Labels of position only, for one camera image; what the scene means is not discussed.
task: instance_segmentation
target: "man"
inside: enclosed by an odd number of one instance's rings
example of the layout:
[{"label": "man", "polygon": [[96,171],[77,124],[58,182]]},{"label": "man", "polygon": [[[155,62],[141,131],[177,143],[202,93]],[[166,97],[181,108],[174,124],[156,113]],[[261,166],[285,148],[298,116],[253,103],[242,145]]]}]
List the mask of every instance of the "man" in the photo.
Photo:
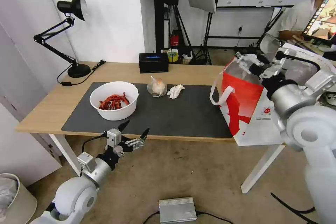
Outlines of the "man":
[{"label": "man", "polygon": [[[284,41],[290,40],[294,35],[301,36],[322,2],[323,0],[306,0],[287,8],[268,33]],[[278,48],[279,42],[268,36],[265,36],[260,43],[260,49],[264,53],[275,52]]]}]

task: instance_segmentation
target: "white table leg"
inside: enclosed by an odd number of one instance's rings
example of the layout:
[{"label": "white table leg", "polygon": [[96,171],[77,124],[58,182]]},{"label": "white table leg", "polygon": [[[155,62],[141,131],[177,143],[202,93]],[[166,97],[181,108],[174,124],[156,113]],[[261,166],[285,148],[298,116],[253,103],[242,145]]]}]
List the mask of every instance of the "white table leg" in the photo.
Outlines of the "white table leg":
[{"label": "white table leg", "polygon": [[284,145],[271,145],[268,147],[266,153],[259,160],[249,176],[241,185],[242,193],[246,194],[252,186],[258,181],[262,174],[267,170],[271,163],[276,159],[280,152],[284,149]]},{"label": "white table leg", "polygon": [[74,151],[71,149],[68,141],[65,139],[63,135],[54,135],[49,134],[51,139],[54,141],[56,146],[59,148],[59,150],[62,152],[66,160],[69,162],[71,167],[75,170],[77,175],[79,176],[81,173],[81,165],[77,160],[77,156],[74,153]]}]

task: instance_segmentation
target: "black box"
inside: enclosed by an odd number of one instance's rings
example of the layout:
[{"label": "black box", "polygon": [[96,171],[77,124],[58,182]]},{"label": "black box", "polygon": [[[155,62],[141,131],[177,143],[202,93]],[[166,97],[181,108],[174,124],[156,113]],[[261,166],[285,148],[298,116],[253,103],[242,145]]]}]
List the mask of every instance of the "black box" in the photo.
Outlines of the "black box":
[{"label": "black box", "polygon": [[169,62],[166,52],[139,54],[140,73],[168,72]]}]

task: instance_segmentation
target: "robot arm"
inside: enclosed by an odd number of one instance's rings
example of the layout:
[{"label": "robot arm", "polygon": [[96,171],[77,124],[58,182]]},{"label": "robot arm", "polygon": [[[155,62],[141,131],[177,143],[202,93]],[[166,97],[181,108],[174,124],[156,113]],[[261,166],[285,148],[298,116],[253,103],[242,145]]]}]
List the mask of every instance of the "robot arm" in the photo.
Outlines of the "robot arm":
[{"label": "robot arm", "polygon": [[276,123],[287,145],[304,151],[308,190],[323,224],[336,223],[336,111],[315,106],[316,99],[336,83],[336,75],[319,70],[305,87],[286,79],[282,65],[296,51],[283,49],[272,62],[263,56],[238,54],[237,62],[249,74],[257,75],[273,101]]},{"label": "robot arm", "polygon": [[82,175],[65,181],[56,191],[54,200],[42,216],[32,224],[79,224],[93,207],[99,188],[107,175],[113,171],[125,152],[132,152],[144,145],[149,128],[138,139],[129,139],[121,134],[129,121],[117,129],[106,132],[105,152],[96,158],[83,152],[78,156]]}]

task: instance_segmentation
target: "white tissue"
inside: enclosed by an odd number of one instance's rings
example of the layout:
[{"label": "white tissue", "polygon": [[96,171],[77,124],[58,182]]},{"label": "white tissue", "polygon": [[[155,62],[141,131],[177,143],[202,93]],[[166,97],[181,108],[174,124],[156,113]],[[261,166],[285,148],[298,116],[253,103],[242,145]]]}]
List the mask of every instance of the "white tissue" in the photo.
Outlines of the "white tissue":
[{"label": "white tissue", "polygon": [[167,95],[170,95],[169,99],[176,99],[178,97],[178,95],[180,94],[182,89],[184,89],[184,86],[182,86],[182,85],[177,85],[177,86],[172,87],[167,92]]}]

